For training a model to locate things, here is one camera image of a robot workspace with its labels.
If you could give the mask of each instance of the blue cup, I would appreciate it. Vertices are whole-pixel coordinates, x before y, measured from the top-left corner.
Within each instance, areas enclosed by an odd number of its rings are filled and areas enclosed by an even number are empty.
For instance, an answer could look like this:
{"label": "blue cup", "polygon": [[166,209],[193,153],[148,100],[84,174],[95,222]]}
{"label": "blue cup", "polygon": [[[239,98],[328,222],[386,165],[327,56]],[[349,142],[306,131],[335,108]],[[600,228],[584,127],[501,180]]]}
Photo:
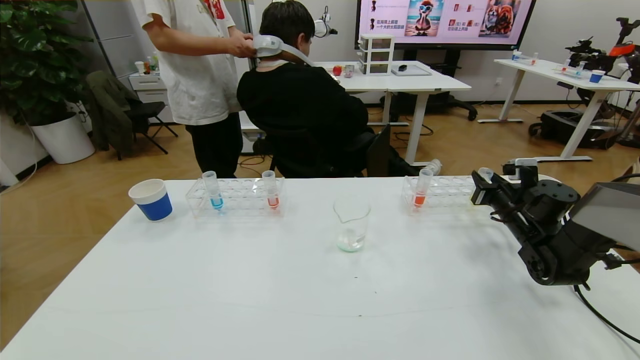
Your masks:
{"label": "blue cup", "polygon": [[591,78],[589,79],[589,82],[597,84],[600,82],[603,76],[604,76],[604,71],[594,70],[591,72]]}
{"label": "blue cup", "polygon": [[160,221],[171,215],[173,207],[164,181],[145,180],[129,190],[129,197],[150,221]]}

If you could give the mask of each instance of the orange liquid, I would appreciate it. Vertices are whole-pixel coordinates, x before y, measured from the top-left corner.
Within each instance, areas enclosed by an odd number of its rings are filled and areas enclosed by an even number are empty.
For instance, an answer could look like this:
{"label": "orange liquid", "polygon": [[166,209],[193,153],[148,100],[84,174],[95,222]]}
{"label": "orange liquid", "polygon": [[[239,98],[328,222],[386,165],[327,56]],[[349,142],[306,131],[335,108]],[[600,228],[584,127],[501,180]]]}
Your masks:
{"label": "orange liquid", "polygon": [[415,205],[415,207],[416,207],[416,208],[421,208],[421,207],[422,207],[422,205],[424,205],[424,200],[425,200],[426,198],[427,198],[427,197],[426,197],[426,196],[424,196],[424,195],[417,194],[417,195],[415,196],[415,199],[413,200],[413,205]]}
{"label": "orange liquid", "polygon": [[277,208],[280,205],[280,199],[278,199],[277,197],[270,197],[267,199],[267,202],[272,208]]}

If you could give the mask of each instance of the hand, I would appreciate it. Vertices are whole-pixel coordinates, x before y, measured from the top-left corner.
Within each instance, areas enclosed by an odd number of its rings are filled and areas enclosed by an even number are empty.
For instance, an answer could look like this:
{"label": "hand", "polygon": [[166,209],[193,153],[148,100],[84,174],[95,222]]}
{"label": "hand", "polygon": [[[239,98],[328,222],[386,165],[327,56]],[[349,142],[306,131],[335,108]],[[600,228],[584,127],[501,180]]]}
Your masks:
{"label": "hand", "polygon": [[229,38],[229,54],[236,58],[253,58],[256,50],[253,47],[253,35],[242,34],[233,35]]}

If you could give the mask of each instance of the potted plant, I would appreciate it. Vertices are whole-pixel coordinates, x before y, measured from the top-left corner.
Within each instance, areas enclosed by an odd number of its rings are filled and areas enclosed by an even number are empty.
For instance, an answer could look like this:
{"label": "potted plant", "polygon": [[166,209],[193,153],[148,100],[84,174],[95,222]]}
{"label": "potted plant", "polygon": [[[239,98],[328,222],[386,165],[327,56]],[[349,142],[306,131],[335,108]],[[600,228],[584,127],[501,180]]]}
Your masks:
{"label": "potted plant", "polygon": [[61,12],[77,2],[0,0],[0,106],[18,124],[27,124],[57,163],[95,152],[76,113],[83,95],[86,59],[74,48],[91,38],[69,35],[72,21]]}

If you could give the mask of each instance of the hair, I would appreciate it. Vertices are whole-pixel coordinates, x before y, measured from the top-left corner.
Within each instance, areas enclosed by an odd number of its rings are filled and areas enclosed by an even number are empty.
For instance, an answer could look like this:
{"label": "hair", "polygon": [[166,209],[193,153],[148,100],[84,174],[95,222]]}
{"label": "hair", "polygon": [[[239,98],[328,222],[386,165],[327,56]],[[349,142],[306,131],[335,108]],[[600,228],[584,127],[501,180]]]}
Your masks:
{"label": "hair", "polygon": [[293,47],[298,36],[304,34],[306,41],[316,33],[316,24],[307,8],[295,0],[271,3],[262,13],[261,35],[273,35]]}

